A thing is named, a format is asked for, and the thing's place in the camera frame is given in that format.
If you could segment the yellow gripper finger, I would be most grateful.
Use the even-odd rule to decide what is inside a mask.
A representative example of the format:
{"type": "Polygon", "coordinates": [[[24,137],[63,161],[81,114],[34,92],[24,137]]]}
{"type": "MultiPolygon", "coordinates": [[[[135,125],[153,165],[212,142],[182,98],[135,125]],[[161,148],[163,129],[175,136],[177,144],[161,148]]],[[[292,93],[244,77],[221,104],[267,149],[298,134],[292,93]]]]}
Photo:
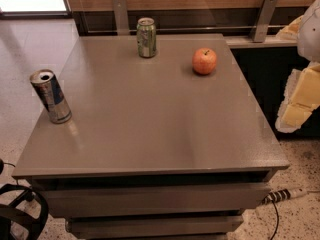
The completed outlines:
{"type": "Polygon", "coordinates": [[[297,17],[289,25],[278,31],[276,37],[281,40],[296,40],[299,32],[302,16],[297,17]]]}
{"type": "Polygon", "coordinates": [[[293,69],[275,123],[276,130],[292,133],[301,128],[320,106],[320,64],[311,62],[303,70],[293,69]]]}

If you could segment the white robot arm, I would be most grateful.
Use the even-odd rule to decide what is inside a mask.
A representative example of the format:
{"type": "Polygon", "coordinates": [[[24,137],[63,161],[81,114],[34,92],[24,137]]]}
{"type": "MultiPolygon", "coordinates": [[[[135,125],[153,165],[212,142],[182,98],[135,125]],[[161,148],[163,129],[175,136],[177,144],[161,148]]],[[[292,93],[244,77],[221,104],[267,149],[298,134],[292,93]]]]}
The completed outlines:
{"type": "Polygon", "coordinates": [[[302,71],[293,69],[286,82],[275,123],[282,133],[300,129],[320,106],[320,0],[315,0],[299,20],[297,51],[309,64],[302,71]]]}

